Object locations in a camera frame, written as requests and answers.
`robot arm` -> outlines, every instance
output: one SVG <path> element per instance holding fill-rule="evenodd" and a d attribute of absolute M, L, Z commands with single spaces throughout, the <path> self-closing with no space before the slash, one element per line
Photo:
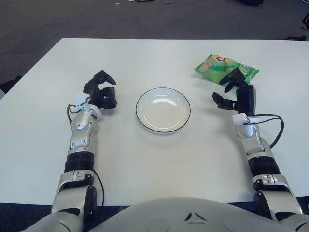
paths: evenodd
<path fill-rule="evenodd" d="M 271 148 L 278 141 L 283 131 L 283 120 L 281 132 L 271 146 L 260 137 L 258 123 L 261 118 L 255 115 L 255 90 L 252 85 L 245 82 L 245 77 L 236 68 L 228 74 L 220 84 L 229 84 L 225 92 L 237 86 L 237 101 L 224 99 L 217 93 L 213 93 L 213 99 L 218 108 L 226 110 L 237 110 L 238 114 L 233 115 L 236 124 L 236 133 L 239 137 L 245 156 L 252 173 L 253 188 L 256 191 L 254 203 L 257 212 L 274 221 L 298 230 L 308 231 L 308 215 L 303 215 L 302 209 L 293 194 L 285 176 L 283 176 L 276 164 Z"/>
<path fill-rule="evenodd" d="M 117 105 L 114 87 L 99 89 L 98 85 L 104 82 L 116 85 L 116 82 L 102 70 L 85 85 L 84 92 L 77 95 L 76 105 L 68 106 L 72 137 L 51 214 L 29 227 L 27 232 L 79 232 L 87 222 L 94 219 L 97 190 L 93 186 L 93 164 L 97 121 L 101 118 L 100 108 L 112 109 Z M 73 120 L 69 111 L 76 114 Z"/>

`green chip bag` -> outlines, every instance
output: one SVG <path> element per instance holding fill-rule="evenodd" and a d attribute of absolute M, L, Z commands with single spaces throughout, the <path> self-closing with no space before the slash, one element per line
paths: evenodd
<path fill-rule="evenodd" d="M 259 72 L 258 69 L 237 63 L 232 59 L 224 58 L 213 54 L 210 54 L 207 59 L 203 63 L 198 65 L 194 70 L 218 84 L 227 74 L 229 74 L 235 68 L 239 68 L 241 70 L 242 74 L 246 77 L 246 82 L 248 84 Z"/>

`small debris on floor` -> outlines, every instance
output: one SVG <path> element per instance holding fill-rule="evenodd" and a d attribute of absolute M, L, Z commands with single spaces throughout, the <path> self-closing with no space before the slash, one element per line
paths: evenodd
<path fill-rule="evenodd" d="M 135 0 L 136 2 L 146 2 L 146 1 L 154 1 L 154 0 Z"/>

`white plate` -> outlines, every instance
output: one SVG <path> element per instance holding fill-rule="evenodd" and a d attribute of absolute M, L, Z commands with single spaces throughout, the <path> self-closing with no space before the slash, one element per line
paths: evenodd
<path fill-rule="evenodd" d="M 173 132 L 189 120 L 190 104 L 183 94 L 171 88 L 154 88 L 144 93 L 136 104 L 136 115 L 147 128 Z"/>

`white table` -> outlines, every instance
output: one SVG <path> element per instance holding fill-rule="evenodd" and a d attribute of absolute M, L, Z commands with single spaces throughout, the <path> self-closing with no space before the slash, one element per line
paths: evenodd
<path fill-rule="evenodd" d="M 71 131 L 68 103 L 104 69 L 116 81 L 118 106 L 103 111 L 95 169 L 105 205 L 161 197 L 250 201 L 251 173 L 231 116 L 212 93 L 236 99 L 193 68 L 210 54 L 259 68 L 256 113 L 276 113 L 284 133 L 273 148 L 295 195 L 309 195 L 309 43 L 257 40 L 62 39 L 0 100 L 0 202 L 52 204 Z M 173 134 L 144 128 L 135 104 L 145 91 L 170 87 L 191 104 L 188 123 Z M 271 143 L 279 122 L 261 125 Z"/>

